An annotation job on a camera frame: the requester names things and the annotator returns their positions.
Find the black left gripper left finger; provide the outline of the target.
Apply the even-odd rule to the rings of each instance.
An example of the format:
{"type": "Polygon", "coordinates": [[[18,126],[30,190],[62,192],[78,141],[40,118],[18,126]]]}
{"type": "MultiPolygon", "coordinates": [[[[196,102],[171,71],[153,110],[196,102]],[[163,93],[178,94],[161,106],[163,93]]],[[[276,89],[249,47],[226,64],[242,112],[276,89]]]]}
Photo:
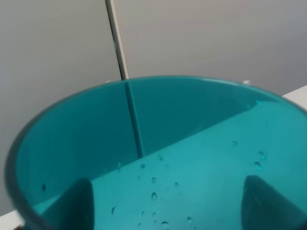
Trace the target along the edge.
{"type": "Polygon", "coordinates": [[[87,178],[77,180],[42,217],[49,230],[93,230],[94,193],[87,178]]]}

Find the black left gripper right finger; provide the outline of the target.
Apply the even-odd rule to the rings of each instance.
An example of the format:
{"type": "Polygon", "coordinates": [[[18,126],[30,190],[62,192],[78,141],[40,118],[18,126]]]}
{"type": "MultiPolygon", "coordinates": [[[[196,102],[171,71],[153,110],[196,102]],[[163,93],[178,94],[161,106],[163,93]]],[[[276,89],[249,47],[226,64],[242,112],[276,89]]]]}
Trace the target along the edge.
{"type": "Polygon", "coordinates": [[[241,202],[244,230],[305,230],[307,214],[256,175],[245,178],[241,202]]]}

